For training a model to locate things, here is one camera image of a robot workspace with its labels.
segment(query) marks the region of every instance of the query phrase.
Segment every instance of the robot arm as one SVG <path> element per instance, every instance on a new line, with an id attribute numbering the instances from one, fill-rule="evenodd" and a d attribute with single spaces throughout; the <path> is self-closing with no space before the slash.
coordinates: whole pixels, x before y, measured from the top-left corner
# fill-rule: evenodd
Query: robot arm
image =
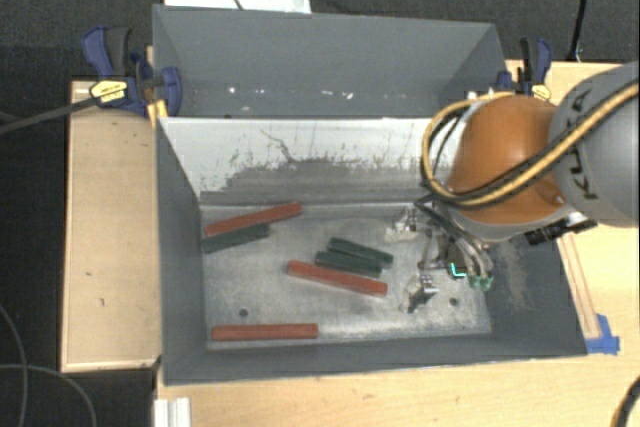
<path id="1" fill-rule="evenodd" d="M 579 212 L 603 224 L 638 222 L 638 64 L 577 86 L 557 108 L 499 94 L 459 102 L 427 128 L 423 160 L 432 198 L 483 242 L 509 239 Z M 432 133 L 451 113 L 466 119 L 444 183 L 430 164 Z"/>

